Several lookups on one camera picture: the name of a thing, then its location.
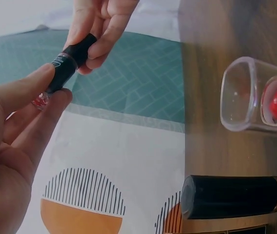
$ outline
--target white fabric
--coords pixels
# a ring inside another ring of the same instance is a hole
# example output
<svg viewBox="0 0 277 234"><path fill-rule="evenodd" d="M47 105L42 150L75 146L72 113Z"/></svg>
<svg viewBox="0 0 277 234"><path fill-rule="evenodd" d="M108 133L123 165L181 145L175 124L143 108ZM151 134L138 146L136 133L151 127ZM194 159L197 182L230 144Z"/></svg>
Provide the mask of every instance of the white fabric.
<svg viewBox="0 0 277 234"><path fill-rule="evenodd" d="M127 32L180 41L180 0L141 0ZM0 0L0 36L33 31L41 25L69 29L72 0Z"/></svg>
<svg viewBox="0 0 277 234"><path fill-rule="evenodd" d="M122 191L127 212L119 234L155 233L161 208L182 187L184 165L184 133L66 111L39 165L18 234L48 234L40 215L42 193L52 176L70 167L103 173Z"/></svg>

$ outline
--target teal tablecloth pattern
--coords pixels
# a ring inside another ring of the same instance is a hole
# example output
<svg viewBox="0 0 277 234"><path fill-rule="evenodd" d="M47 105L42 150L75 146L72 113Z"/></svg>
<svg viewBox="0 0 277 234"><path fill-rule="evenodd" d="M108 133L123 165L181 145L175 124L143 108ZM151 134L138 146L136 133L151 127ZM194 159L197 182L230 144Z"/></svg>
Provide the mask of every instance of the teal tablecloth pattern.
<svg viewBox="0 0 277 234"><path fill-rule="evenodd" d="M184 123L180 44L124 33L102 67L78 75L73 92L75 104Z"/></svg>
<svg viewBox="0 0 277 234"><path fill-rule="evenodd" d="M0 38L0 84L51 62L68 31L43 30ZM99 69L66 84L73 103L183 124L184 86L178 42L124 33Z"/></svg>

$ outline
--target lipstick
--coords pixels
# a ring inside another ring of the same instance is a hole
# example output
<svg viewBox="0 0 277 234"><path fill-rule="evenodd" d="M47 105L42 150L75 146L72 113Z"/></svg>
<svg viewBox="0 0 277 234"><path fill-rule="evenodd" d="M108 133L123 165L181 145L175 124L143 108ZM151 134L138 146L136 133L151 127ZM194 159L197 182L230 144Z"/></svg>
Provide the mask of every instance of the lipstick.
<svg viewBox="0 0 277 234"><path fill-rule="evenodd" d="M47 90L41 93L32 103L43 110L49 101L49 97L62 89L65 83L74 75L75 71L85 64L88 58L88 50L97 41L93 34L88 34L81 42L69 45L52 61L55 67L54 77Z"/></svg>
<svg viewBox="0 0 277 234"><path fill-rule="evenodd" d="M181 197L185 219L234 218L277 212L277 176L191 175Z"/></svg>

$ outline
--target wooden table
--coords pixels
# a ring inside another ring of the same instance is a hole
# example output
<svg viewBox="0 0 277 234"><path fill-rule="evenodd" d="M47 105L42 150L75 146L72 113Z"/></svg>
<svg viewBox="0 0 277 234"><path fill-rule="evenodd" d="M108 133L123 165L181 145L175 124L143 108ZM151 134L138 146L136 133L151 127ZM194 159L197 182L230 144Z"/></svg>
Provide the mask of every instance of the wooden table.
<svg viewBox="0 0 277 234"><path fill-rule="evenodd" d="M226 67L241 56L277 65L277 0L182 0L186 112L186 176L277 175L277 137L232 133L220 123ZM188 220L183 233L238 229L269 223L277 213L223 220Z"/></svg>

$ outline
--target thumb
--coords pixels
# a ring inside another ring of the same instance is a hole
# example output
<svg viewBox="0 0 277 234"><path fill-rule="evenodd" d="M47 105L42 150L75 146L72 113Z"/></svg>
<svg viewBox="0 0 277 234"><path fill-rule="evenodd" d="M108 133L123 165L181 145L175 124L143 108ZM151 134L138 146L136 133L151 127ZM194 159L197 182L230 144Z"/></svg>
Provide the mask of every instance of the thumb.
<svg viewBox="0 0 277 234"><path fill-rule="evenodd" d="M94 23L96 6L93 0L74 0L74 19L64 47L81 42Z"/></svg>
<svg viewBox="0 0 277 234"><path fill-rule="evenodd" d="M0 85L0 106L4 115L17 111L40 93L44 92L53 79L54 66L45 64L26 78Z"/></svg>

